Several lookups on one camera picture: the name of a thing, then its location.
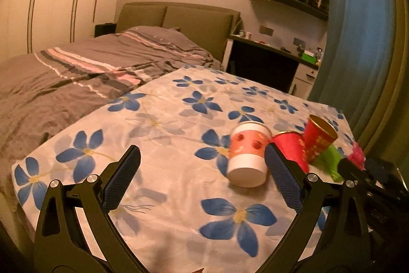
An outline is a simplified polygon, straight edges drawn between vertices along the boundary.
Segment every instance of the green paper cup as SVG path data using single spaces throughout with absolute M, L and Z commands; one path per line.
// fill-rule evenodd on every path
M 319 169 L 325 169 L 334 182 L 342 182 L 343 178 L 338 174 L 338 163 L 341 159 L 342 155 L 338 152 L 335 146 L 331 144 L 316 158 L 313 165 Z

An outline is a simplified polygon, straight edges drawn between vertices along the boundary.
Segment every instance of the upholstered headboard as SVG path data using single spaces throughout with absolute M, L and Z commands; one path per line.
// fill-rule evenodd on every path
M 178 27 L 191 41 L 222 61 L 227 38 L 240 21 L 240 12 L 227 8 L 188 3 L 135 2 L 123 6 L 116 32 L 135 26 Z

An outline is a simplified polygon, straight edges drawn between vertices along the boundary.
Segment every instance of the gray duvet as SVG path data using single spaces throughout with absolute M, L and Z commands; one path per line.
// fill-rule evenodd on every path
M 11 166 L 83 116 L 186 65 L 220 62 L 174 29 L 139 26 L 0 64 L 0 185 Z

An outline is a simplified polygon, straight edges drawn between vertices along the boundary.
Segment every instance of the electrical outlet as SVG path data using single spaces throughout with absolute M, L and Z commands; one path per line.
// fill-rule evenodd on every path
M 265 26 L 260 26 L 259 30 L 260 34 L 268 35 L 268 36 L 273 36 L 274 30 Z
M 302 39 L 297 39 L 296 37 L 294 37 L 294 41 L 292 42 L 292 44 L 294 44 L 297 47 L 301 45 L 303 49 L 305 49 L 306 45 L 305 41 L 303 41 Z

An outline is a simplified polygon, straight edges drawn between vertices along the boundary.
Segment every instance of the nightstand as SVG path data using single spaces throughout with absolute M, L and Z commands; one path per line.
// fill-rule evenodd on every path
M 303 99 L 314 84 L 318 66 L 256 41 L 230 35 L 222 66 L 227 73 Z
M 116 28 L 117 28 L 117 24 L 114 24 L 112 22 L 108 22 L 106 24 L 95 25 L 94 37 L 107 35 L 107 34 L 114 34 Z

